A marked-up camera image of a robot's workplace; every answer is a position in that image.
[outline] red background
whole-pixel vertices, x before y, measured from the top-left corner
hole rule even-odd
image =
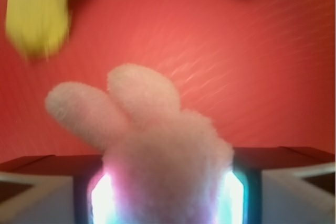
[[[0,0],[4,24],[7,0]],[[334,153],[335,0],[70,0],[69,41],[25,62],[0,29],[0,162],[95,151],[44,109],[55,85],[106,88],[122,63],[151,67],[234,146]]]

